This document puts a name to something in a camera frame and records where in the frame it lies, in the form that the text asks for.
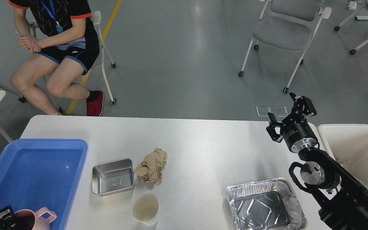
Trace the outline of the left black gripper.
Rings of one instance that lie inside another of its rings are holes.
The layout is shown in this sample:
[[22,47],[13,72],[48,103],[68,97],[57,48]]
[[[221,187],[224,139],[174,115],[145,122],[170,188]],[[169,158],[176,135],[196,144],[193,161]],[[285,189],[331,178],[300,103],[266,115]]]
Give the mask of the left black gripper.
[[11,206],[0,209],[0,230],[16,230],[17,223]]

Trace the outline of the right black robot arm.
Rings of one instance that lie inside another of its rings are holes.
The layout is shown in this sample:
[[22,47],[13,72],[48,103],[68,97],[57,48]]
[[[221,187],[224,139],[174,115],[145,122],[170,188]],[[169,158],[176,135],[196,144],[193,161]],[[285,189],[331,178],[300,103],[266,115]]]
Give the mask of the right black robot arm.
[[291,163],[293,182],[314,197],[321,221],[332,230],[368,230],[368,189],[320,149],[307,122],[307,117],[317,114],[310,98],[289,95],[294,101],[291,113],[279,122],[269,112],[266,130],[273,141],[285,140],[289,151],[305,162]]

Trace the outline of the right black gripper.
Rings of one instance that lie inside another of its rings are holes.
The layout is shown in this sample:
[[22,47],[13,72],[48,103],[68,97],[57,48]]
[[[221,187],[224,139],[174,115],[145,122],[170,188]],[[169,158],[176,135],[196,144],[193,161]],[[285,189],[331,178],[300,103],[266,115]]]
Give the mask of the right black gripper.
[[[299,153],[304,148],[315,147],[318,144],[316,135],[306,121],[307,117],[316,116],[317,111],[310,98],[297,96],[295,93],[289,95],[294,101],[289,114],[291,118],[278,122],[275,115],[268,112],[270,121],[266,131],[273,141],[281,143],[284,140],[290,152]],[[276,132],[277,127],[280,128],[280,133]]]

